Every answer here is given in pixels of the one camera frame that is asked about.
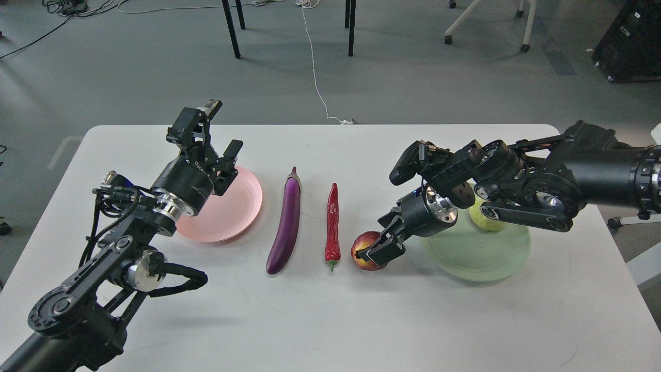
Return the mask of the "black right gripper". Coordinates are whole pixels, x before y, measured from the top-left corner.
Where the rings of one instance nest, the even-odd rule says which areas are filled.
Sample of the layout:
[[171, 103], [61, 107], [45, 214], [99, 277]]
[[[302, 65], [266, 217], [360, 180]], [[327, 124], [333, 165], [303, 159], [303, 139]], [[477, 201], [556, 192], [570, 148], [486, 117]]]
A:
[[[388, 234], [403, 242], [411, 236], [427, 238], [441, 233], [455, 226], [457, 219], [458, 208], [449, 198], [442, 197], [429, 185], [423, 184], [400, 198], [396, 205], [377, 221]], [[359, 250], [356, 257], [382, 266], [404, 254], [406, 248], [401, 242], [389, 237], [376, 247]]]

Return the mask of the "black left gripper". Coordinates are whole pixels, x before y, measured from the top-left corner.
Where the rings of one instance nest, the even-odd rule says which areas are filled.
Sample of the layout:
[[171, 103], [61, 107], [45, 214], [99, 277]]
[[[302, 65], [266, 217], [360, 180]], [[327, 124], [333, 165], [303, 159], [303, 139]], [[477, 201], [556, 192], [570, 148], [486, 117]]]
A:
[[198, 215], [210, 196], [222, 197], [239, 174], [235, 165], [243, 142], [232, 139], [221, 158], [212, 146], [210, 122], [222, 105], [209, 100], [203, 107], [185, 107], [167, 129], [167, 142], [180, 154], [163, 169], [151, 192], [175, 201], [182, 214]]

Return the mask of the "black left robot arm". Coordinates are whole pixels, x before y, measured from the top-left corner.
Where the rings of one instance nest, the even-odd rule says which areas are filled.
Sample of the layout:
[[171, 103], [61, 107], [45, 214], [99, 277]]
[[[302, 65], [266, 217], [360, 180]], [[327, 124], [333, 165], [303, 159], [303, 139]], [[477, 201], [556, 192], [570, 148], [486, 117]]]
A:
[[230, 141], [222, 156], [212, 146], [210, 122], [221, 107], [212, 99], [182, 109], [166, 136], [179, 155], [150, 188], [108, 172], [93, 191], [94, 222], [78, 269], [36, 301], [27, 319], [33, 334], [2, 371], [98, 370], [123, 353], [126, 328], [144, 299], [208, 282], [203, 271], [168, 262], [151, 240], [174, 235], [180, 217], [198, 215], [238, 176], [243, 143]]

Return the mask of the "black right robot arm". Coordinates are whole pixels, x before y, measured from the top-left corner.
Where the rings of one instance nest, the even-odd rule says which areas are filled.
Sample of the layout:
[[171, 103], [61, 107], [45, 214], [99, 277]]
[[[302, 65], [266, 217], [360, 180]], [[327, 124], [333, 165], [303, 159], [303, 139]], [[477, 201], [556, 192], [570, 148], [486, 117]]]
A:
[[508, 145], [471, 141], [458, 151], [415, 141], [390, 172], [400, 185], [420, 176], [379, 224], [375, 242], [354, 257], [382, 268], [405, 252], [411, 236], [429, 237], [455, 225], [476, 197], [491, 220], [569, 231], [587, 204], [628, 206], [641, 219], [659, 213], [659, 146], [632, 147], [613, 130], [578, 121], [563, 134]]

